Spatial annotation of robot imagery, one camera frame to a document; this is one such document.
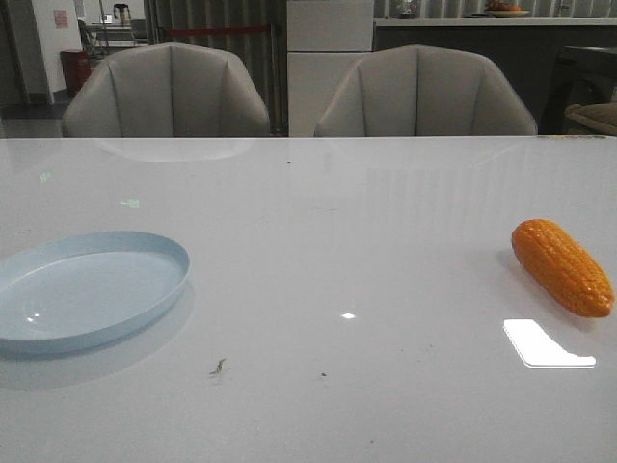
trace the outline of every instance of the orange corn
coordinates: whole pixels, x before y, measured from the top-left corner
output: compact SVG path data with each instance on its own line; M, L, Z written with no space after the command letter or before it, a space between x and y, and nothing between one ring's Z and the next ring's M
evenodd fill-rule
M557 224L522 222L512 232L521 265L563 307L581 316L607 316L615 301L610 280L597 262Z

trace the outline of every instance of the glossy table surface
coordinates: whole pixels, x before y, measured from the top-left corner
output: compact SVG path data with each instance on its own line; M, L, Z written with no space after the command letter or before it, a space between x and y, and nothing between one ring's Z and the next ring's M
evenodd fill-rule
M0 140L0 259L114 230L191 259L145 330L0 355L0 461L614 463L617 315L510 234L555 220L617 282L616 178L614 138ZM593 362L530 368L506 320Z

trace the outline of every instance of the gray armchair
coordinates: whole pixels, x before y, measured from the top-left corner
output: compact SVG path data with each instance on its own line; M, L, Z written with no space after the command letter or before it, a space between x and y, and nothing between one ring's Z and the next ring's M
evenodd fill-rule
M270 123L236 55L164 43L103 60L62 129L66 137L263 137Z
M495 63L410 45L355 62L315 136L535 135L536 122Z

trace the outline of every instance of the fruit bowl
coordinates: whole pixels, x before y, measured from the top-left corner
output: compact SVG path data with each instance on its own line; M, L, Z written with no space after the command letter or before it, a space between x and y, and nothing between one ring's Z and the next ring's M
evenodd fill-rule
M486 10L494 17L522 17L529 14L529 10Z

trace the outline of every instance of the wall sign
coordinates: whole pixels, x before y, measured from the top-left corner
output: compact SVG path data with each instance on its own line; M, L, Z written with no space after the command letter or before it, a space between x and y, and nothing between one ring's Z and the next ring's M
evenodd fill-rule
M66 29L68 27L67 10L54 10L54 20L56 29Z

